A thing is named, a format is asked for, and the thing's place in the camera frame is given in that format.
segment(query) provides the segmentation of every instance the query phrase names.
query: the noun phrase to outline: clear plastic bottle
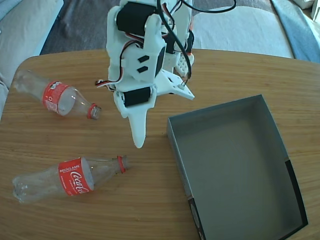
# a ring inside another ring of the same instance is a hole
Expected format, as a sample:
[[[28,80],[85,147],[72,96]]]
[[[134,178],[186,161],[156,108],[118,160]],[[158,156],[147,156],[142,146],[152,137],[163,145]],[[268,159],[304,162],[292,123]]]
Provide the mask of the clear plastic bottle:
[[[127,168],[127,158],[122,156],[109,160],[79,157],[43,171],[16,176],[12,180],[13,195],[20,203],[33,203],[50,197],[84,194]]]
[[[101,108],[88,102],[73,86],[41,77],[30,70],[19,70],[13,83],[19,93],[28,94],[61,116],[87,116],[98,119]]]

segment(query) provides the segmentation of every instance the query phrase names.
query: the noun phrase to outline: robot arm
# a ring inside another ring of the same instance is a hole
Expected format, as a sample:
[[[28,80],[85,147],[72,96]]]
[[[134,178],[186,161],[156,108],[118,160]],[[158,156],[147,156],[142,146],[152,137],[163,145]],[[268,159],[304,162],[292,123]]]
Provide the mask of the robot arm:
[[[161,0],[161,5],[193,64],[191,9],[180,0]],[[113,92],[122,117],[129,119],[134,144],[141,148],[147,112],[155,106],[157,96],[173,93],[194,98],[180,77],[187,75],[186,59],[162,25],[157,0],[121,0],[120,6],[113,7],[107,19],[106,50],[110,57],[108,80],[96,85]]]

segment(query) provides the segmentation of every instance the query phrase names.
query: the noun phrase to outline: coca-cola logo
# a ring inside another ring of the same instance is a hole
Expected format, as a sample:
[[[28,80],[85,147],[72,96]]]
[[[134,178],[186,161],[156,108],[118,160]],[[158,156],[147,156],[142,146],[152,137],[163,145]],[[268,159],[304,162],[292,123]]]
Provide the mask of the coca-cola logo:
[[[84,187],[83,183],[82,183],[82,178],[83,176],[76,172],[76,171],[72,171],[70,173],[70,176],[73,180],[73,185],[75,186],[75,190],[79,193],[79,194],[84,194],[89,192],[89,190],[87,188]]]

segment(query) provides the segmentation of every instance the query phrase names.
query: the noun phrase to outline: wooden table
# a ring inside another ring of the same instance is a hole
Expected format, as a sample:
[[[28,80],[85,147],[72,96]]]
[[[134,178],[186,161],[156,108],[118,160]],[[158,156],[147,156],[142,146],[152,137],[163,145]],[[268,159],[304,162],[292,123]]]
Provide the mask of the wooden table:
[[[320,65],[280,57],[195,50],[193,101],[157,99],[147,137],[134,146],[129,122],[112,94],[104,50],[33,57],[20,68],[77,87],[103,114],[98,121],[63,118],[11,88],[0,123],[1,240],[198,239],[166,136],[168,116],[262,93],[283,136],[306,206],[309,225],[291,239],[320,239]],[[23,205],[11,181],[78,156],[128,155],[133,168],[80,197]]]

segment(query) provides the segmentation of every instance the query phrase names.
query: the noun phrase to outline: gray cardboard box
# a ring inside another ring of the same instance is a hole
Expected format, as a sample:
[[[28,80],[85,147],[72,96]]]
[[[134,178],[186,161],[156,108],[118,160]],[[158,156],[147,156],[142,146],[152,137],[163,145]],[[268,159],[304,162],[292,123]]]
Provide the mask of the gray cardboard box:
[[[284,240],[308,224],[262,95],[170,117],[167,133],[201,239]]]

